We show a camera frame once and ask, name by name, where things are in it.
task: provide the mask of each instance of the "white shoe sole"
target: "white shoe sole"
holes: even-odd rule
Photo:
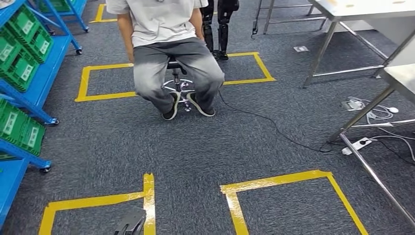
[[[171,121],[176,117],[178,106],[179,106],[179,101],[180,101],[180,98],[182,97],[179,92],[170,92],[170,93],[175,93],[178,98],[177,98],[176,102],[173,104],[173,108],[174,108],[173,116],[171,116],[171,118],[169,118],[169,119],[164,118],[163,115],[161,116],[166,121]]]
[[[207,113],[203,112],[202,108],[192,99],[192,97],[190,96],[191,94],[194,94],[194,93],[188,93],[186,98],[190,101],[190,103],[192,103],[196,107],[196,109],[199,111],[199,113],[201,113],[202,115],[204,115],[206,117],[213,117],[213,116],[216,115],[216,111],[215,111],[214,114],[207,114]]]

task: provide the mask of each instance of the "white t-shirt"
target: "white t-shirt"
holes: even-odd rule
[[[189,22],[193,9],[208,6],[208,0],[106,0],[111,14],[131,13],[134,47],[195,37]]]

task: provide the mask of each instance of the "white cable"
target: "white cable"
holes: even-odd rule
[[[370,141],[377,141],[376,138],[397,138],[397,139],[403,140],[406,143],[406,145],[409,147],[409,151],[411,152],[412,160],[415,162],[414,151],[412,150],[411,145],[409,144],[409,142],[406,139],[404,139],[402,137],[398,137],[398,136],[375,136],[375,137],[370,138],[369,140]]]
[[[353,101],[353,102],[357,102],[357,103],[359,103],[359,104],[361,105],[361,107],[362,107],[362,108],[365,108],[365,107],[366,107],[366,104],[365,104],[363,101],[370,102],[370,100],[367,100],[367,99],[359,99],[359,98],[352,97],[352,96],[349,96],[349,97],[348,97],[348,99],[349,99],[350,101]],[[382,109],[384,109],[384,110],[373,109],[372,111],[378,111],[378,112],[381,112],[381,113],[386,113],[386,114],[388,114],[388,115],[387,115],[387,116],[385,116],[385,117],[380,117],[380,116],[378,116],[378,115],[374,114],[372,111],[370,111],[369,113],[367,113],[367,114],[366,114],[366,121],[368,122],[368,124],[371,124],[370,119],[373,119],[373,120],[387,120],[387,119],[390,119],[390,118],[392,118],[392,117],[393,117],[393,113],[391,113],[391,112],[389,111],[389,108],[388,108],[388,107],[383,106],[383,105],[377,105],[377,107],[382,108]],[[401,136],[401,135],[398,135],[398,134],[392,133],[392,132],[387,131],[387,130],[385,130],[385,129],[383,129],[383,128],[380,128],[380,127],[379,127],[378,129],[379,129],[379,130],[381,130],[381,131],[383,131],[383,132],[386,132],[386,133],[388,133],[388,134],[390,134],[390,135],[393,135],[393,136],[395,136],[395,137],[400,137],[400,138],[404,138],[404,139],[414,140],[414,141],[415,141],[415,138],[406,137],[406,136]]]

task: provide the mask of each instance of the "floor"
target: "floor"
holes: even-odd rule
[[[324,37],[317,30],[320,23],[273,25],[269,34],[253,40],[257,3],[240,1],[230,23],[228,51],[234,57],[220,62],[228,82],[221,94],[230,106],[266,116],[289,138],[318,149],[355,114],[342,101],[348,96],[372,99],[386,87],[366,72],[322,78],[300,89]],[[85,21],[97,21],[102,3],[89,0]],[[306,12],[284,9],[273,18]],[[90,23],[88,34],[71,26],[84,54],[68,52],[46,101],[45,110],[61,121],[47,128],[42,147],[52,171],[27,170],[3,234],[112,234],[134,207],[147,209],[145,234],[414,233],[358,160],[341,154],[340,141],[324,146],[332,149],[328,153],[303,148],[278,134],[269,120],[232,109],[219,97],[216,117],[181,110],[174,121],[163,121],[151,104],[131,96],[132,70],[116,22],[109,20],[113,17],[104,13],[103,21]],[[386,53],[396,47],[378,32],[362,34]],[[310,52],[297,53],[296,46]],[[320,70],[378,63],[358,40],[337,33]],[[86,96],[79,92],[82,87]],[[413,105],[399,94],[384,105],[400,110],[395,120],[415,115]],[[394,131],[409,136],[412,128]],[[378,134],[353,131],[349,137]],[[385,144],[410,161],[403,143]],[[381,143],[362,153],[414,213],[414,166]]]

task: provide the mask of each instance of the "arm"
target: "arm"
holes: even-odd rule
[[[131,39],[131,35],[133,35],[133,22],[131,20],[130,13],[117,15],[117,22],[119,31],[124,40],[128,60],[130,63],[134,63],[133,41]]]
[[[196,37],[205,40],[203,37],[203,30],[202,30],[202,13],[200,12],[199,8],[193,9],[192,16],[190,17],[190,23],[195,27],[196,29]]]

